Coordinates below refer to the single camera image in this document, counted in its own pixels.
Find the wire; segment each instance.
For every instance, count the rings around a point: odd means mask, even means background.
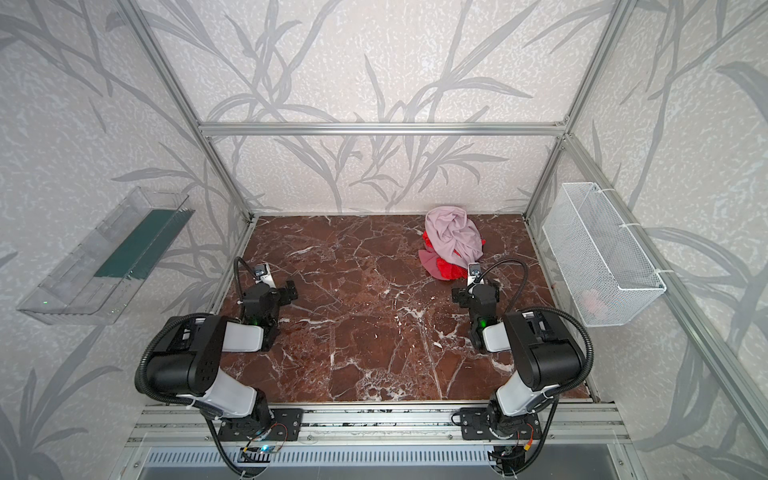
[[[525,284],[528,283],[528,265],[524,261],[522,261],[520,259],[516,259],[516,258],[505,258],[503,260],[499,260],[498,262],[496,262],[493,265],[491,265],[485,272],[483,272],[479,276],[477,276],[475,278],[474,284],[476,285],[476,284],[480,283],[480,281],[483,278],[485,278],[485,274],[486,273],[490,272],[491,270],[493,270],[497,266],[503,265],[505,263],[516,263],[519,266],[523,267],[523,280],[520,282],[520,286],[518,286],[518,291],[515,292],[515,295],[512,297],[511,300],[509,300],[509,303],[507,304],[507,308],[504,309],[504,313],[506,314],[506,313],[511,312],[512,311],[512,307],[514,307],[515,304],[518,302],[518,300],[520,300],[520,296],[523,294],[523,289],[525,288]]]
[[[212,422],[212,419],[220,418],[223,415],[223,412],[221,411],[221,409],[210,406],[206,403],[195,402],[194,399],[190,399],[187,397],[165,395],[155,390],[154,387],[149,383],[149,378],[147,376],[147,368],[149,366],[150,360],[152,359],[152,354],[154,353],[154,349],[157,348],[157,344],[168,333],[170,333],[173,329],[177,328],[178,326],[183,325],[184,323],[190,321],[191,319],[196,319],[201,317],[205,318],[209,315],[210,313],[191,313],[189,315],[173,318],[171,321],[166,323],[165,326],[160,330],[160,332],[158,332],[157,335],[155,335],[154,338],[149,342],[149,345],[147,345],[147,348],[144,350],[144,355],[141,356],[141,360],[139,361],[139,366],[136,368],[136,383],[137,383],[136,387],[139,392],[142,392],[149,398],[156,400],[158,402],[172,403],[175,405],[194,406],[197,409],[199,409],[200,414],[205,418],[205,422],[208,425],[210,436],[214,440],[214,443],[216,444],[216,450],[218,450],[219,455],[221,455],[221,459],[227,465],[227,467],[232,472],[235,472],[240,478],[256,478],[256,476],[259,475],[261,472],[255,475],[247,474],[245,470],[238,468],[237,465],[235,465],[232,462],[229,455],[227,455],[227,453],[224,451],[223,446],[221,446],[219,435],[216,433],[216,427]]]
[[[240,313],[238,314],[237,318],[240,320],[240,323],[245,322],[245,303],[243,302],[243,285],[240,283],[240,265],[243,265],[246,267],[246,270],[253,275],[253,269],[248,265],[248,262],[246,262],[242,257],[235,257],[235,260],[232,265],[232,274],[235,277],[235,291],[237,292],[237,299],[240,301]]]
[[[230,456],[227,454],[227,452],[224,451],[224,447],[221,445],[221,440],[219,440],[219,435],[216,433],[216,427],[214,426],[214,423],[211,422],[210,419],[205,419],[205,422],[208,425],[208,431],[210,432],[210,437],[214,440],[214,444],[216,444],[216,450],[219,451],[219,456],[221,457],[224,464],[228,467],[229,470],[234,472],[240,478],[256,478],[257,476],[261,475],[261,473],[264,470],[266,470],[266,467],[262,467],[258,473],[252,475],[246,472],[244,469],[235,465],[234,462],[232,462],[232,459],[230,458]]]
[[[531,454],[530,457],[525,461],[525,463],[518,468],[517,470],[514,470],[512,472],[513,476],[517,477],[517,475],[521,472],[523,472],[525,469],[530,467],[533,462],[536,461],[536,458],[538,458],[539,454],[541,454],[541,449],[544,448],[544,444],[547,442],[547,437],[549,436],[549,428],[552,426],[552,419],[554,418],[554,411],[558,408],[558,403],[560,402],[560,397],[555,396],[552,399],[552,409],[549,411],[549,415],[547,416],[547,422],[545,423],[544,430],[541,431],[541,439],[538,441],[538,446],[534,450],[534,452]],[[531,439],[528,440],[528,445],[531,445],[533,443],[533,430],[531,430]],[[508,460],[508,457],[499,455],[495,452],[488,452],[488,456],[492,458],[497,458],[500,460]],[[492,465],[492,468],[494,469],[494,472],[500,473],[502,476],[504,475],[503,470],[499,472],[496,468],[494,468],[496,465]]]
[[[526,443],[525,446],[523,447],[523,449],[525,449],[525,451],[527,452],[528,450],[531,449],[531,445],[533,445],[533,425],[531,425],[530,423],[526,423],[526,425],[531,427],[531,439],[528,440],[528,443]]]
[[[570,382],[566,383],[563,386],[559,386],[555,389],[548,390],[545,392],[545,396],[548,397],[555,397],[559,396],[562,393],[567,392],[568,390],[574,389],[578,386],[580,386],[584,381],[587,379],[587,376],[589,375],[589,372],[592,370],[592,366],[594,365],[594,346],[592,345],[592,339],[589,337],[589,333],[587,333],[587,329],[584,328],[581,323],[576,320],[570,313],[564,312],[562,310],[558,310],[551,306],[529,306],[521,311],[523,312],[550,312],[554,313],[555,315],[566,319],[568,322],[573,325],[576,330],[579,332],[579,335],[581,335],[581,338],[584,340],[584,365],[581,366],[581,371],[572,379]]]
[[[281,443],[281,444],[280,444],[280,448],[279,448],[279,449],[277,449],[277,450],[276,450],[276,452],[277,452],[277,451],[279,451],[279,450],[282,450],[282,449],[283,449],[283,447],[284,447],[284,446],[285,446],[285,444],[286,444],[286,440],[288,439],[288,427],[286,427],[286,426],[285,426],[285,425],[283,425],[282,423],[276,423],[276,424],[272,425],[272,427],[276,427],[276,426],[278,426],[278,425],[279,425],[279,426],[281,426],[281,427],[283,427],[283,428],[285,429],[285,431],[286,431],[286,436],[285,436],[285,437],[283,437],[283,443]]]

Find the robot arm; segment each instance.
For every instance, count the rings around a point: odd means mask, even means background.
[[[248,269],[257,282],[244,292],[238,284],[242,319],[206,313],[171,317],[142,362],[147,366],[144,385],[152,392],[192,399],[221,412],[224,418],[250,417],[253,430],[258,431],[270,426],[266,398],[260,390],[241,384],[219,368],[221,353],[267,351],[279,332],[280,307],[298,294],[290,280],[284,288],[276,288],[266,263]],[[147,393],[139,375],[137,369],[136,388]]]
[[[253,275],[256,284],[245,289],[240,288],[239,266],[243,264]],[[240,321],[243,325],[227,328],[224,339],[224,352],[269,351],[280,330],[280,307],[289,305],[299,298],[296,285],[292,280],[276,288],[270,266],[261,263],[251,268],[242,258],[236,258],[234,264],[236,290],[239,296]]]
[[[584,368],[581,348],[556,313],[511,312],[482,335],[489,351],[506,346],[515,359],[515,374],[491,399],[499,420],[533,413],[547,391],[575,379]]]
[[[507,259],[497,262],[518,263]],[[527,275],[518,288],[519,297]],[[585,377],[591,368],[574,341],[562,318],[571,321],[565,312],[549,307],[531,307],[519,311],[507,308],[501,317],[496,314],[499,300],[498,284],[485,282],[485,275],[477,263],[469,265],[466,288],[452,291],[454,302],[469,310],[469,337],[472,345],[482,353],[511,350],[515,359],[515,373],[499,389],[488,404],[488,426],[497,438],[509,438],[526,425],[526,415],[535,414],[539,406],[564,386],[570,389],[577,379]],[[583,327],[579,330],[588,340]]]

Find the black bracket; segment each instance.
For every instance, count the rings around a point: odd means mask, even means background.
[[[499,440],[500,438],[491,431],[491,421],[488,416],[487,407],[464,408],[458,411],[459,425],[462,427],[462,439],[464,440]],[[516,417],[510,417],[515,420],[515,425],[506,425],[505,435],[509,440],[516,441],[517,434],[521,441],[528,441],[531,438],[531,427],[533,427],[533,439],[541,438],[541,425],[538,421],[538,415],[535,413],[526,413]]]
[[[272,428],[260,441],[295,442],[298,440],[304,411],[302,409],[271,409],[271,412],[274,415]],[[249,437],[259,435],[260,429],[260,425],[250,417],[225,419],[221,422],[219,440],[222,442],[247,442]]]

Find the white wire basket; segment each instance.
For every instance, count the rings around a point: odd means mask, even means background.
[[[624,325],[667,290],[597,184],[562,184],[542,229],[586,326]]]

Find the patterned wallpaper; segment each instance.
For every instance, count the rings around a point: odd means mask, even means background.
[[[614,0],[139,3],[205,121],[488,122],[562,120]],[[266,214],[521,212],[552,143],[216,140]]]
[[[766,394],[767,51],[765,1],[636,11],[577,129]]]
[[[140,0],[207,121],[557,121],[613,0]]]
[[[567,154],[531,216],[542,265],[558,303],[576,306],[541,225],[563,182],[584,181]],[[651,480],[768,478],[768,458],[710,374],[663,299],[624,326],[589,330],[597,360],[591,377],[616,402]]]
[[[764,392],[767,26],[768,2],[638,4],[576,128]],[[561,174],[551,195],[579,179]],[[650,478],[768,478],[768,459],[663,300],[591,334],[594,380],[621,407]]]
[[[553,143],[552,137],[228,137],[217,149],[253,211],[265,214],[421,213],[444,204],[521,213]],[[409,161],[409,148],[425,152],[421,162]]]
[[[0,478],[106,478],[144,398],[133,369],[204,308],[245,227],[114,5],[0,5]],[[46,326],[18,302],[137,185],[196,211],[112,326]]]

